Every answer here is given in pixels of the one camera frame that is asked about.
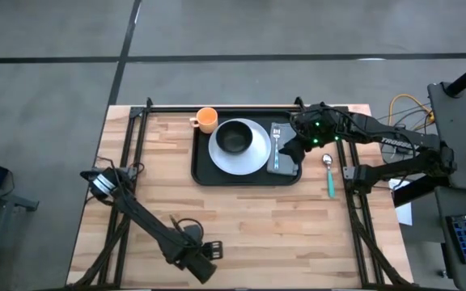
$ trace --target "wooden table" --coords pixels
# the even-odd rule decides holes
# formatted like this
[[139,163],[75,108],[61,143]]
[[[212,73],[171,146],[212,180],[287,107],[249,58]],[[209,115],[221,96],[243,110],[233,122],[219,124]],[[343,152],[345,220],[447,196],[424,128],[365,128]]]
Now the wooden table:
[[[98,150],[99,156],[111,158],[116,164],[121,156],[129,109],[130,106],[109,108]],[[349,109],[371,114],[366,104],[349,105]],[[214,261],[218,265],[216,273],[201,285],[188,270],[180,271],[166,264],[156,241],[132,223],[122,287],[360,287],[335,145],[309,153],[303,161],[301,180],[289,187],[202,187],[190,175],[193,129],[188,119],[192,115],[149,115],[142,151],[146,170],[138,177],[136,196],[168,226],[169,215],[200,221],[205,229],[205,242],[223,241],[224,258]],[[350,164],[347,145],[345,151]],[[325,153],[334,160],[335,199],[328,198],[326,169],[321,162]],[[377,144],[358,145],[358,153],[361,164],[382,163]],[[368,200],[380,249],[396,270],[412,281],[389,191],[374,188]],[[109,214],[110,208],[97,200],[86,205],[67,283],[80,278],[100,253]],[[366,248],[364,254],[371,282],[375,282]],[[115,260],[116,256],[111,260],[110,272],[114,272]]]

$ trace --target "gray napkin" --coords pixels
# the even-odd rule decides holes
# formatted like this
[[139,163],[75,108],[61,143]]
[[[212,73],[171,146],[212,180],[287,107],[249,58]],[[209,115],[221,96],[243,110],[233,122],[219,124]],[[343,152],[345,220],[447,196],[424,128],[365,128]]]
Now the gray napkin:
[[267,162],[267,172],[279,175],[297,175],[299,166],[292,161],[292,158],[286,154],[278,153],[278,169],[274,169],[274,146],[276,145],[276,140],[273,137],[273,129],[278,127],[280,129],[280,138],[278,138],[278,150],[280,150],[283,145],[286,144],[289,140],[296,136],[296,132],[290,127],[290,124],[277,124],[273,122],[271,124],[271,131],[269,131],[269,136],[271,139],[271,155],[269,156],[269,161]]

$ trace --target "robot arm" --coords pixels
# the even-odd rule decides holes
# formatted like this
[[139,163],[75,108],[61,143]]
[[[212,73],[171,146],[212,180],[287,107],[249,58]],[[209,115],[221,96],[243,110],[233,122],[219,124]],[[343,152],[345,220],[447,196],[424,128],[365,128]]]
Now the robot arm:
[[340,139],[360,144],[379,142],[412,150],[413,157],[401,162],[343,169],[348,190],[354,193],[370,193],[381,179],[417,173],[441,177],[456,169],[454,152],[437,135],[388,126],[371,116],[332,108],[324,103],[303,107],[300,113],[290,118],[290,125],[296,137],[288,141],[280,153],[290,155],[296,163],[301,163],[311,149]]
[[[222,258],[222,242],[203,244],[204,230],[198,221],[190,218],[175,221],[171,217],[174,228],[166,227],[136,201],[130,191],[132,179],[129,173],[122,169],[111,167],[104,170],[93,169],[93,171],[84,171],[80,175],[90,183],[91,194],[96,199],[106,205],[117,207],[158,242],[167,263],[176,265],[180,270],[187,268],[202,284],[211,278],[217,266],[210,261]],[[193,221],[197,224],[181,229],[179,223],[182,221]],[[89,279],[95,275],[94,272],[90,273],[90,276],[87,276]]]

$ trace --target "black clamp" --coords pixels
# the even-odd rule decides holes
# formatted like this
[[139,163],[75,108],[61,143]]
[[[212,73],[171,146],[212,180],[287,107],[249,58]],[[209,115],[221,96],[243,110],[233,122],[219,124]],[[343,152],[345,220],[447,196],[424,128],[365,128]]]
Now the black clamp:
[[202,254],[209,260],[222,259],[224,256],[221,241],[207,242],[202,245]]

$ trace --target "concrete floor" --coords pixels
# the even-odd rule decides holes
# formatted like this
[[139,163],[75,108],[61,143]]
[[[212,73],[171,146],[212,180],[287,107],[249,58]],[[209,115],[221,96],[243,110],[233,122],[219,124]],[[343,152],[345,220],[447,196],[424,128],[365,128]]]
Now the concrete floor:
[[[132,6],[0,0],[0,57],[117,57]],[[130,49],[131,56],[243,53],[466,53],[466,1],[145,0]],[[0,290],[64,284],[87,186],[78,173],[95,158],[116,68],[0,64],[0,164],[15,173],[16,194],[40,200],[35,213],[15,214],[0,253]],[[394,95],[426,103],[427,84],[465,70],[466,59],[130,63],[117,103],[147,96],[157,104],[289,103],[299,95],[369,103],[385,116]],[[412,106],[401,100],[396,111]],[[433,251],[430,199],[413,205],[415,226],[402,229],[414,279],[454,288],[436,275],[443,261]]]

